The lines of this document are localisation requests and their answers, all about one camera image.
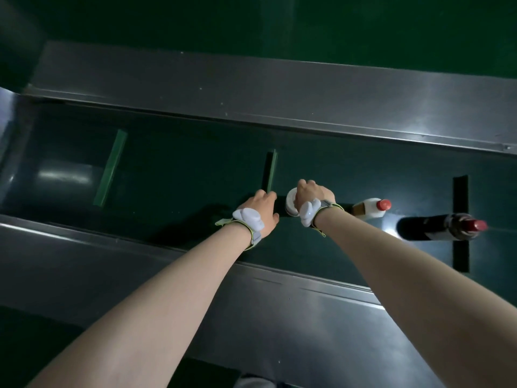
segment left hand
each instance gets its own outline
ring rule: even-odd
[[[262,238],[267,237],[280,220],[280,216],[278,214],[273,214],[273,207],[276,199],[277,194],[275,192],[271,191],[266,193],[264,190],[259,189],[255,193],[255,196],[249,198],[238,207],[239,209],[253,208],[259,212],[260,217],[264,222],[264,228],[260,232]]]

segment person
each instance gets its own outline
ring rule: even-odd
[[[267,237],[279,222],[274,192],[252,208]],[[295,206],[334,194],[301,179]],[[320,209],[313,225],[357,266],[386,311],[449,387],[510,386],[517,381],[517,309],[429,254],[344,212]],[[74,340],[30,387],[165,387],[219,284],[250,245],[231,222],[141,285]]]

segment hand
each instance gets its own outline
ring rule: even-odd
[[[238,208],[253,208],[260,214],[262,221],[264,222],[264,228],[260,234],[262,238],[265,238],[273,231],[277,226],[280,216],[273,214],[273,207],[277,194],[273,191],[266,193],[262,189],[257,190],[255,196],[249,198],[244,204],[241,204]]]
[[[314,199],[318,199],[320,201],[328,200],[332,203],[336,202],[336,197],[330,189],[318,185],[313,180],[306,182],[304,179],[301,179],[298,181],[298,189],[296,190],[294,207],[300,211],[301,206],[306,201],[313,201]]]

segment left arm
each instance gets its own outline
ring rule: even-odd
[[[276,194],[259,190],[262,237],[278,223]],[[250,231],[230,223],[174,261],[106,313],[59,354],[29,387],[165,387]]]

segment right hand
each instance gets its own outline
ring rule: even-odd
[[[301,206],[306,201],[313,201],[314,199],[318,199],[320,201],[328,200],[332,203],[336,202],[336,197],[330,189],[318,185],[313,180],[309,180],[306,182],[304,179],[301,179],[300,181],[298,181],[298,188],[296,190],[294,207],[296,207],[296,209],[300,211]]]

